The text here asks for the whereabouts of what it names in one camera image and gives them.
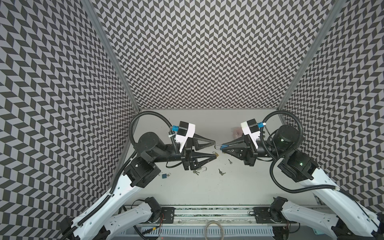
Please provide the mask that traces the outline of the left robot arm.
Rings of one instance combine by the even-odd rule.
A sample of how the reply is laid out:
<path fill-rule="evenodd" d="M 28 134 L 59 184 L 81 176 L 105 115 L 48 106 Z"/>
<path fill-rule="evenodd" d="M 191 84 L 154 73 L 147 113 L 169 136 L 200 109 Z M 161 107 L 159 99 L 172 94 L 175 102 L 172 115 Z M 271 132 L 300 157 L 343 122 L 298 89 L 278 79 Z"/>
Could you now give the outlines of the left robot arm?
<path fill-rule="evenodd" d="M 167 125 L 171 144 L 164 144 L 153 132 L 147 132 L 135 141 L 133 127 L 146 115 L 155 116 Z M 159 221 L 162 207 L 153 197 L 146 198 L 137 207 L 126 212 L 118 214 L 117 211 L 161 173 L 157 163 L 176 162 L 176 166 L 193 171 L 217 158 L 214 154 L 200 151 L 216 142 L 196 134 L 195 131 L 194 124 L 180 122 L 178 126 L 173 126 L 166 117 L 154 111 L 144 111 L 133 117 L 129 125 L 129 139 L 134 148 L 130 160 L 118 170 L 110 189 L 90 208 L 75 218 L 65 218 L 61 222 L 61 238 L 111 240 L 138 224 Z"/>

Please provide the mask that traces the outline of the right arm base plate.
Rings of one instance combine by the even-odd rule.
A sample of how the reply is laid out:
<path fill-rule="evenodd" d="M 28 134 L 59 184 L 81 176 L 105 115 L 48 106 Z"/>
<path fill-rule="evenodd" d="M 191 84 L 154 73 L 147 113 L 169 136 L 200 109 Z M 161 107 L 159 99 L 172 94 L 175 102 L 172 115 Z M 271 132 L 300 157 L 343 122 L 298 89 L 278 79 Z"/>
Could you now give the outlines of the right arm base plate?
<path fill-rule="evenodd" d="M 269 207 L 254 207 L 249 212 L 250 216 L 253 216 L 258 224 L 288 224 L 295 223 L 288 221 L 280 210 L 271 209 Z"/>

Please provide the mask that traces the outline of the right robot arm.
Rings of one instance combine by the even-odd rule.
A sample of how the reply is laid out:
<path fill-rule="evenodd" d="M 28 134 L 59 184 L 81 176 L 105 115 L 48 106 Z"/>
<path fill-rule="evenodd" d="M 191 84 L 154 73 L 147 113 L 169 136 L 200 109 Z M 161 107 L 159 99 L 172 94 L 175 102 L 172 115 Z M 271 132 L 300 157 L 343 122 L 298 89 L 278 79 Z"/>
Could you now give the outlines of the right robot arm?
<path fill-rule="evenodd" d="M 241 137 L 215 145 L 215 148 L 250 167 L 259 157 L 269 157 L 270 177 L 281 190 L 289 194 L 313 192 L 332 213 L 318 212 L 276 197 L 268 210 L 271 221 L 303 224 L 335 240 L 383 239 L 384 216 L 361 205 L 356 197 L 338 186 L 313 158 L 299 150 L 304 137 L 299 118 L 284 110 L 274 111 L 273 115 L 291 117 L 295 124 L 283 125 L 266 138 L 267 120 L 249 120 L 241 124 Z"/>

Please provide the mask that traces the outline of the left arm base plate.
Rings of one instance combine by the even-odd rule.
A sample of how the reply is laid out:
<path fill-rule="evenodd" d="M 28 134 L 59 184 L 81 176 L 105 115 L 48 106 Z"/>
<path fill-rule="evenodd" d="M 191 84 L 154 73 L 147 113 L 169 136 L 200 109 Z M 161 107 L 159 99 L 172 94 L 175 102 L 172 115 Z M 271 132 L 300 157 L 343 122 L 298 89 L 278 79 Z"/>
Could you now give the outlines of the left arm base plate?
<path fill-rule="evenodd" d="M 150 208 L 151 216 L 144 224 L 172 224 L 174 222 L 175 210 L 176 208 L 174 207 L 164 207 L 154 210 Z"/>

